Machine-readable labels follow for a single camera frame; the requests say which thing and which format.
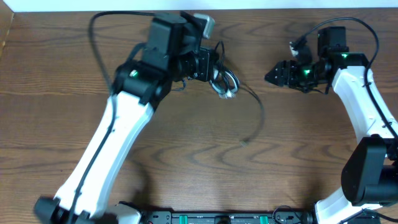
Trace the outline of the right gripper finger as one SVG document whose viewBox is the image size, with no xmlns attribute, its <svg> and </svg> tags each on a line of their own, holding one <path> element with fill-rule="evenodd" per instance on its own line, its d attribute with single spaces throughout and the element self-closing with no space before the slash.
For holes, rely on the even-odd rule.
<svg viewBox="0 0 398 224">
<path fill-rule="evenodd" d="M 284 68 L 285 68 L 285 61 L 282 60 L 276 63 L 276 65 L 269 71 L 269 74 L 280 75 L 283 73 Z"/>
<path fill-rule="evenodd" d="M 280 73 L 277 70 L 271 70 L 264 76 L 264 80 L 270 84 L 279 86 L 279 75 Z"/>
</svg>

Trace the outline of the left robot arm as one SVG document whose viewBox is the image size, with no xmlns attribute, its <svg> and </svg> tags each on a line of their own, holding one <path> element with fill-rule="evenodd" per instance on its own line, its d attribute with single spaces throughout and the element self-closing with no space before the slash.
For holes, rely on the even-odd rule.
<svg viewBox="0 0 398 224">
<path fill-rule="evenodd" d="M 146 42 L 137 44 L 110 78 L 100 124 L 80 161 L 54 197 L 41 197 L 34 213 L 41 223 L 139 223 L 142 214 L 121 202 L 109 205 L 114 182 L 139 133 L 184 78 L 207 81 L 217 54 L 201 46 L 215 21 L 205 14 L 152 14 Z"/>
</svg>

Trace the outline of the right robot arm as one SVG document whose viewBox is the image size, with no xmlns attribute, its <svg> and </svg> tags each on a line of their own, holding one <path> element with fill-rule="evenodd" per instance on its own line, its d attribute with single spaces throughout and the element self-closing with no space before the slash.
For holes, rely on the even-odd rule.
<svg viewBox="0 0 398 224">
<path fill-rule="evenodd" d="M 294 60 L 278 62 L 265 81 L 310 93 L 318 85 L 333 90 L 342 101 L 358 145 L 341 172 L 341 186 L 305 212 L 301 223 L 378 223 L 388 217 L 379 208 L 397 204 L 397 120 L 379 93 L 372 60 L 350 52 L 346 29 L 331 26 L 317 35 L 313 62 L 306 36 L 290 43 Z"/>
</svg>

